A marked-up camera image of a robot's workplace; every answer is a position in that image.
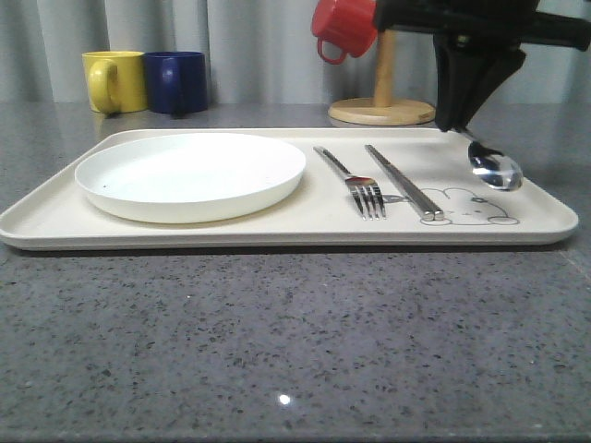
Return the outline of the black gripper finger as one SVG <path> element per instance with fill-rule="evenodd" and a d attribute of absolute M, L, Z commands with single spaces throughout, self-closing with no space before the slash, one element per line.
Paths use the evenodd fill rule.
<path fill-rule="evenodd" d="M 469 122 L 489 96 L 525 61 L 521 49 L 502 48 L 490 53 L 462 51 L 456 56 L 457 101 L 455 129 L 466 129 Z"/>
<path fill-rule="evenodd" d="M 436 34 L 433 44 L 438 80 L 435 123 L 443 132 L 465 128 L 478 109 L 480 56 L 458 46 L 450 35 Z"/>

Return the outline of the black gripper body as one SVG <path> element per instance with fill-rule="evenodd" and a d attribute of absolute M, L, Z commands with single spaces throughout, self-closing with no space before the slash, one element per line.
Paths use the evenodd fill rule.
<path fill-rule="evenodd" d="M 537 1 L 378 1 L 373 24 L 386 29 L 490 37 L 585 51 L 590 22 L 541 12 Z"/>

